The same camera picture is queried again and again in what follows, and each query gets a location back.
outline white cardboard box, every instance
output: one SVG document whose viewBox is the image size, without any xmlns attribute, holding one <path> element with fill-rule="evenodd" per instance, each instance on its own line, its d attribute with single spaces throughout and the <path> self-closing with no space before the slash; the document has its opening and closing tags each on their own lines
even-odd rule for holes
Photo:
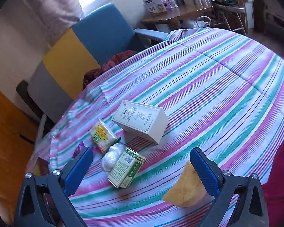
<svg viewBox="0 0 284 227">
<path fill-rule="evenodd" d="M 143 0 L 145 7 L 152 13 L 163 13 L 166 11 L 161 0 Z"/>
<path fill-rule="evenodd" d="M 169 120 L 161 107 L 123 100 L 111 119 L 123 130 L 159 144 Z"/>
</svg>

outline blue gripper pad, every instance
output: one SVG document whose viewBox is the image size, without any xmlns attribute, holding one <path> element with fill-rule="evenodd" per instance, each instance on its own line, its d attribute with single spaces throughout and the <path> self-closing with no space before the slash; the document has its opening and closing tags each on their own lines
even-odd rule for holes
<svg viewBox="0 0 284 227">
<path fill-rule="evenodd" d="M 78 189 L 82 179 L 84 178 L 88 168 L 92 164 L 94 153 L 91 148 L 87 149 L 85 153 L 78 160 L 76 165 L 70 171 L 65 179 L 64 194 L 67 196 L 73 195 Z"/>
<path fill-rule="evenodd" d="M 194 148 L 190 152 L 190 162 L 201 179 L 207 193 L 217 197 L 220 194 L 219 180 L 199 152 Z"/>
</svg>

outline metal screw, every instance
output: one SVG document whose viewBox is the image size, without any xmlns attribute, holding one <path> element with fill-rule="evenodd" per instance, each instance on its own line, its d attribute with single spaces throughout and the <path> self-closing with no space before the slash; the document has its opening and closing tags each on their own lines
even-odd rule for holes
<svg viewBox="0 0 284 227">
<path fill-rule="evenodd" d="M 256 173 L 252 173 L 252 174 L 251 174 L 251 177 L 252 177 L 253 179 L 258 179 L 258 178 L 259 178 L 259 176 L 258 176 Z"/>
<path fill-rule="evenodd" d="M 53 170 L 53 175 L 58 176 L 60 175 L 61 171 L 59 169 Z"/>
<path fill-rule="evenodd" d="M 231 175 L 231 172 L 229 170 L 224 170 L 223 175 L 229 177 Z"/>
<path fill-rule="evenodd" d="M 26 173 L 25 178 L 30 178 L 33 174 L 32 173 Z"/>
</svg>

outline yellow packet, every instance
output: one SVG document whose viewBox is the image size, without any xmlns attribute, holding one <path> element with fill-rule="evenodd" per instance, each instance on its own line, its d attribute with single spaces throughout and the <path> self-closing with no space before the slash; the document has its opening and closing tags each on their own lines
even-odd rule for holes
<svg viewBox="0 0 284 227">
<path fill-rule="evenodd" d="M 100 151 L 105 154 L 109 147 L 120 141 L 120 137 L 117 137 L 100 119 L 96 125 L 90 129 L 89 133 L 97 144 Z"/>
</svg>

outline floor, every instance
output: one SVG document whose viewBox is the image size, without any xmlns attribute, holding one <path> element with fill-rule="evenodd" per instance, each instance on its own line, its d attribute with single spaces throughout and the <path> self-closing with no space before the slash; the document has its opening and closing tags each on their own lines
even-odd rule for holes
<svg viewBox="0 0 284 227">
<path fill-rule="evenodd" d="M 284 44 L 282 44 L 278 40 L 270 36 L 265 36 L 263 33 L 256 32 L 253 30 L 250 30 L 247 36 L 263 44 L 264 46 L 266 46 L 267 48 L 269 48 L 279 56 L 281 57 L 284 56 Z"/>
<path fill-rule="evenodd" d="M 38 126 L 0 92 L 0 216 L 11 224 Z"/>
</svg>

